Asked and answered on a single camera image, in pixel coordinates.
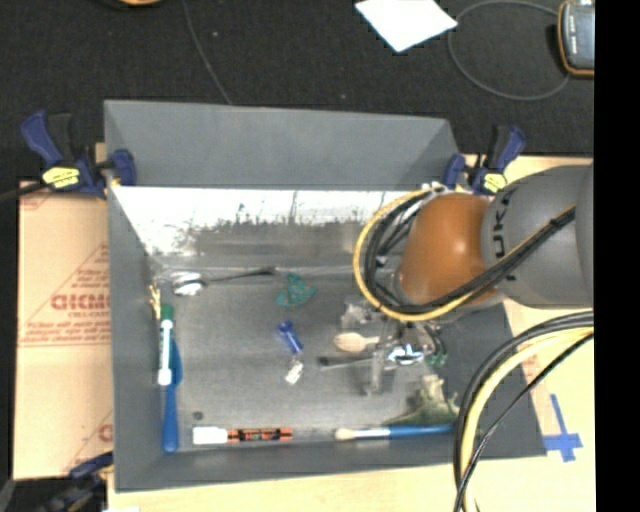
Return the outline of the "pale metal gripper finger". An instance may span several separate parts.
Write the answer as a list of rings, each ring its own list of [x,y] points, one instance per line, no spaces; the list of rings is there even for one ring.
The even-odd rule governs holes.
[[[370,367],[370,392],[381,394],[383,389],[385,373],[385,354],[383,350],[376,350],[373,353]]]

